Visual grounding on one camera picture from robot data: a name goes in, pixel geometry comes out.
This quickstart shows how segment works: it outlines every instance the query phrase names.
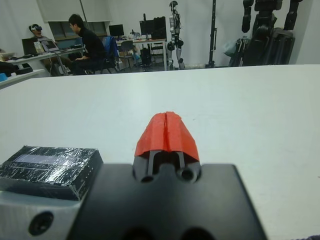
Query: black jacket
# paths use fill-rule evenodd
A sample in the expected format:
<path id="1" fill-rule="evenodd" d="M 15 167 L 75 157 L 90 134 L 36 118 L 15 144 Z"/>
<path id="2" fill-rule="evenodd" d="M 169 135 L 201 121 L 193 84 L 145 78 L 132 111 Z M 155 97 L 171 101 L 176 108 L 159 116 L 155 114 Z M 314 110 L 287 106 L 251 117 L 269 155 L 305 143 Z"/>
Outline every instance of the black jacket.
<path id="1" fill-rule="evenodd" d="M 79 36 L 82 37 L 83 55 L 91 59 L 102 59 L 106 56 L 104 45 L 93 31 L 83 27 L 79 32 Z"/>

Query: white wall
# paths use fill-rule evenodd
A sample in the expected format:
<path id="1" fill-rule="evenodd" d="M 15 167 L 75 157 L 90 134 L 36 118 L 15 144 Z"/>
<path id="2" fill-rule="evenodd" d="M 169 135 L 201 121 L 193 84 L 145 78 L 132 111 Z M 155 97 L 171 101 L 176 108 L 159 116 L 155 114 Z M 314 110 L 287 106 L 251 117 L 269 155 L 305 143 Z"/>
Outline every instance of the white wall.
<path id="1" fill-rule="evenodd" d="M 0 0 L 0 48 L 6 52 L 24 55 L 21 39 L 31 38 L 29 25 L 39 24 L 48 38 L 53 34 L 48 23 L 44 23 L 36 0 Z M 39 61 L 30 63 L 33 69 L 45 69 Z"/>
<path id="2" fill-rule="evenodd" d="M 296 64 L 320 64 L 320 0 L 313 0 Z"/>
<path id="3" fill-rule="evenodd" d="M 165 16 L 167 38 L 170 39 L 170 0 L 107 1 L 109 1 L 112 16 L 110 24 L 123 24 L 124 34 L 127 35 L 132 29 L 140 32 L 139 21 L 143 20 L 143 13 L 146 13 L 147 20 Z M 177 2 L 182 25 L 180 37 L 184 41 L 181 57 L 186 64 L 207 64 L 209 61 L 212 0 L 177 0 Z M 289 5 L 290 0 L 283 0 L 282 9 L 274 11 L 278 17 L 276 27 L 284 26 Z M 235 41 L 244 35 L 241 31 L 243 15 L 242 0 L 216 1 L 216 27 L 218 30 L 216 52 L 213 58 L 217 66 L 226 66 L 229 63 L 230 58 L 223 54 L 222 49 L 225 42 Z M 253 25 L 255 17 L 256 12 L 252 10 L 251 25 Z"/>

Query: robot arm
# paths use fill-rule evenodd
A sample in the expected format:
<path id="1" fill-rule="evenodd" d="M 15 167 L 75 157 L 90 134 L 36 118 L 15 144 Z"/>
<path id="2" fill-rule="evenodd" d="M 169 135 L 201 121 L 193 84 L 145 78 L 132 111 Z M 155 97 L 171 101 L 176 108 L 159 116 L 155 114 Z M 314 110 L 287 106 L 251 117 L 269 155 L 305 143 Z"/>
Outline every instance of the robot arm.
<path id="1" fill-rule="evenodd" d="M 283 30 L 293 30 L 297 20 L 297 11 L 299 3 L 302 0 L 291 0 L 290 1 L 290 10 L 286 16 L 285 24 Z"/>

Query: black box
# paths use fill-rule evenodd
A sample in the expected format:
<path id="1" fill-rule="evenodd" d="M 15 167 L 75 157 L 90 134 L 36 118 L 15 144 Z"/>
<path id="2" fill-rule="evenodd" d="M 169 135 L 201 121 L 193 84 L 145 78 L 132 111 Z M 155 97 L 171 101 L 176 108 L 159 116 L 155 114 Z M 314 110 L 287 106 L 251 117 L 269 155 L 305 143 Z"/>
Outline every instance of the black box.
<path id="1" fill-rule="evenodd" d="M 0 170 L 0 190 L 81 200 L 103 161 L 97 149 L 24 146 Z"/>

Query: humanoid robot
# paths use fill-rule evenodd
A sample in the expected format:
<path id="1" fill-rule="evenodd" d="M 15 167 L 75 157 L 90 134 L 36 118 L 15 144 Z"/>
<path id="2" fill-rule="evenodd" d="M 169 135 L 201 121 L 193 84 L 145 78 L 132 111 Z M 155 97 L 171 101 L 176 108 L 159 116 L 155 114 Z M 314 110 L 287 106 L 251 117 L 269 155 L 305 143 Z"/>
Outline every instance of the humanoid robot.
<path id="1" fill-rule="evenodd" d="M 175 50 L 176 47 L 176 58 L 179 63 L 179 69 L 185 69 L 185 64 L 183 58 L 181 58 L 182 46 L 184 45 L 184 41 L 179 38 L 181 22 L 180 22 L 180 14 L 177 11 L 177 1 L 170 2 L 171 8 L 171 16 L 169 17 L 170 21 L 170 32 L 171 32 L 171 41 L 167 45 L 168 49 L 168 58 L 169 58 L 169 67 L 170 70 L 174 69 L 174 60 L 172 59 L 172 51 Z"/>

